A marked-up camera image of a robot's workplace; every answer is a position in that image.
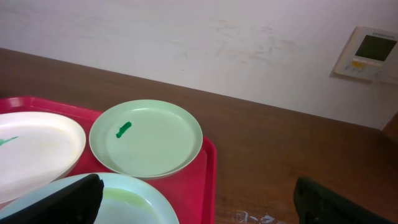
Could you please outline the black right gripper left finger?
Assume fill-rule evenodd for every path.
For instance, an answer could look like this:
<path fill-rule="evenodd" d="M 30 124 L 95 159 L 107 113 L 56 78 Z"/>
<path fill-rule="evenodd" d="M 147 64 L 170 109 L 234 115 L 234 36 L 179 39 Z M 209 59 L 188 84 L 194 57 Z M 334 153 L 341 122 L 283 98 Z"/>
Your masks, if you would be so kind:
<path fill-rule="evenodd" d="M 86 177 L 1 219 L 1 224 L 93 224 L 103 199 L 104 182 Z"/>

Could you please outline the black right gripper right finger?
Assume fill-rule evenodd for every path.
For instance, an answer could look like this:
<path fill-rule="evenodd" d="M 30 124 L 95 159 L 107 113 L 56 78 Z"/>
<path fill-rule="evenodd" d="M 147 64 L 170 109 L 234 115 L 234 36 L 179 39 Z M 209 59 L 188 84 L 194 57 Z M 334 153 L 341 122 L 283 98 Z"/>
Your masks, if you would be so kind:
<path fill-rule="evenodd" d="M 294 205 L 299 224 L 393 224 L 308 177 L 298 178 Z"/>

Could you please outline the light blue plate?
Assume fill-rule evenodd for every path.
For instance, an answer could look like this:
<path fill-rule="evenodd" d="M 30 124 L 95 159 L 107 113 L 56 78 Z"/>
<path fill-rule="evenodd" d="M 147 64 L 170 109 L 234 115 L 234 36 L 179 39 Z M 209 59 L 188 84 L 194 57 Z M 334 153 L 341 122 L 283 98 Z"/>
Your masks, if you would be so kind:
<path fill-rule="evenodd" d="M 103 199 L 95 224 L 179 224 L 169 201 L 153 186 L 127 175 L 99 172 L 104 182 Z M 86 177 L 74 175 L 51 182 L 1 209 L 5 218 L 58 190 Z"/>

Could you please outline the white plate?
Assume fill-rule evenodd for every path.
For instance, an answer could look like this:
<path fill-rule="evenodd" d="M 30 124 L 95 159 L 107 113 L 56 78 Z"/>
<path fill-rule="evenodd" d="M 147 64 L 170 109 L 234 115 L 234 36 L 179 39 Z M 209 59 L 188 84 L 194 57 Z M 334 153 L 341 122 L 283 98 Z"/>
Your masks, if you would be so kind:
<path fill-rule="evenodd" d="M 47 112 L 1 115 L 1 205 L 68 175 L 86 146 L 84 129 Z"/>

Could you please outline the light green plate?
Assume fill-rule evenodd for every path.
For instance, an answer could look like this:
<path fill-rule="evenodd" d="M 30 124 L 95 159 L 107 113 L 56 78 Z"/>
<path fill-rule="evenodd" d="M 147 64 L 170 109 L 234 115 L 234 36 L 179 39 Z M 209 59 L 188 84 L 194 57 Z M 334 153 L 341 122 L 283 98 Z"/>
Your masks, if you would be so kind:
<path fill-rule="evenodd" d="M 159 179 L 179 172 L 199 154 L 203 132 L 185 109 L 159 100 L 133 100 L 102 113 L 93 123 L 89 143 L 109 170 L 139 179 Z"/>

